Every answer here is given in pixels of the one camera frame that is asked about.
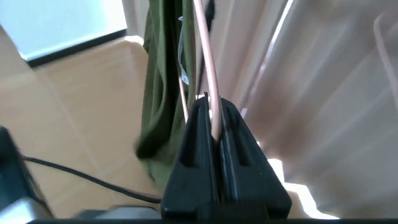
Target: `curtain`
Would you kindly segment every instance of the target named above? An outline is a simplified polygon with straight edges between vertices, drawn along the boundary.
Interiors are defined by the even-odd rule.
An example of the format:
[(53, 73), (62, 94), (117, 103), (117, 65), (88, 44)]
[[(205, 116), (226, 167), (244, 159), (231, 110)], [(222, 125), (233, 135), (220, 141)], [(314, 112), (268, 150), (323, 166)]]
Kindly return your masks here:
[[(283, 162), (287, 182), (307, 185), (319, 210), (397, 218), (397, 96), (373, 30), (396, 2), (291, 2), (236, 103), (266, 156)], [(398, 23), (388, 19), (383, 40), (396, 65)]]

